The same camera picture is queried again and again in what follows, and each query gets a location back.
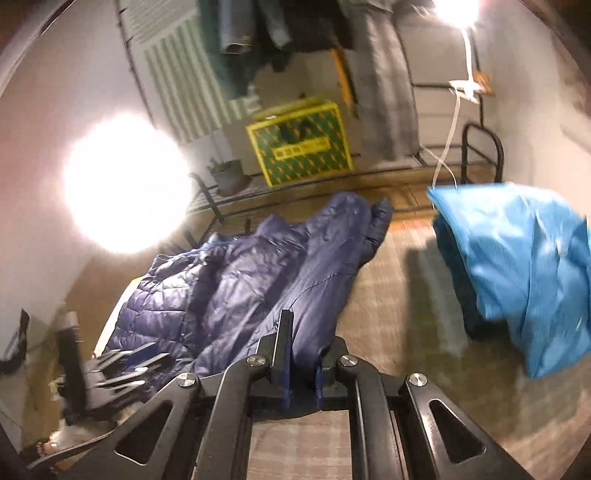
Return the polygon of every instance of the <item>blue garment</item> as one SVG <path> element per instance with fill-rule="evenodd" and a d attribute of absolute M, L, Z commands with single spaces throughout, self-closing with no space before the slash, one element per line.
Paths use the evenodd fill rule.
<path fill-rule="evenodd" d="M 305 223 L 272 215 L 251 236 L 212 235 L 200 249 L 159 255 L 121 309 L 108 349 L 156 341 L 174 365 L 156 375 L 155 393 L 173 376 L 222 372 L 294 313 L 293 360 L 313 375 L 335 335 L 358 268 L 372 258 L 392 215 L 342 192 Z"/>
<path fill-rule="evenodd" d="M 487 322 L 508 322 L 531 378 L 591 349 L 586 220 L 533 187 L 438 187 L 428 196 L 453 232 L 478 312 Z"/>

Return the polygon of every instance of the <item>white wall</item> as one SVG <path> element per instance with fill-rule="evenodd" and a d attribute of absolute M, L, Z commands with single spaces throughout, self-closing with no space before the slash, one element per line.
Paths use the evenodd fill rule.
<path fill-rule="evenodd" d="M 20 309 L 49 323 L 93 254 L 64 204 L 61 173 L 72 143 L 95 123 L 144 114 L 128 70 L 114 3 L 78 0 L 0 98 L 0 355 Z M 1 379 L 0 408 L 19 419 L 25 391 L 22 375 Z M 18 429 L 0 421 L 18 443 Z"/>
<path fill-rule="evenodd" d="M 591 214 L 591 155 L 562 129 L 552 32 L 518 0 L 496 0 L 483 20 L 505 180 L 554 190 Z"/>

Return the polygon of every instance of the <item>puffer jacket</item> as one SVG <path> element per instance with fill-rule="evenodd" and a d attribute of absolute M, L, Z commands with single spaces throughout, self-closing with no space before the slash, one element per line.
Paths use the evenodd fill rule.
<path fill-rule="evenodd" d="M 312 373 L 391 215 L 386 199 L 370 207 L 341 192 L 305 223 L 272 215 L 253 235 L 214 234 L 199 249 L 159 255 L 121 309 L 107 348 L 156 341 L 169 352 L 173 366 L 153 379 L 153 394 L 180 372 L 212 375 L 254 353 L 259 339 L 276 331 L 281 310 L 290 309 L 294 363 Z"/>

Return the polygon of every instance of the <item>beige mattress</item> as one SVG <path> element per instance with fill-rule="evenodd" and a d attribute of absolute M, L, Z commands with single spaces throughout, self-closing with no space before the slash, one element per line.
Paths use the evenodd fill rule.
<path fill-rule="evenodd" d="M 388 233 L 337 334 L 382 372 L 426 374 L 537 480 L 558 480 L 591 432 L 591 357 L 529 380 L 510 343 L 471 342 L 430 226 Z M 248 478 L 351 478 L 347 414 L 255 424 Z"/>

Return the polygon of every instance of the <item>metal screw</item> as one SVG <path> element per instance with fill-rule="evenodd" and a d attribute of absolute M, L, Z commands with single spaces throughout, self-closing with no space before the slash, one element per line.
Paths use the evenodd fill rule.
<path fill-rule="evenodd" d="M 408 381 L 412 383 L 415 387 L 422 387 L 427 384 L 427 377 L 423 374 L 410 374 L 408 376 Z"/>
<path fill-rule="evenodd" d="M 189 372 L 184 372 L 177 376 L 177 383 L 183 388 L 194 386 L 196 381 L 197 377 Z"/>
<path fill-rule="evenodd" d="M 354 367 L 359 363 L 359 359 L 354 355 L 343 355 L 339 358 L 339 362 L 343 367 Z"/>
<path fill-rule="evenodd" d="M 251 367 L 261 367 L 267 363 L 267 359 L 262 355 L 251 355 L 246 359 L 246 363 Z"/>

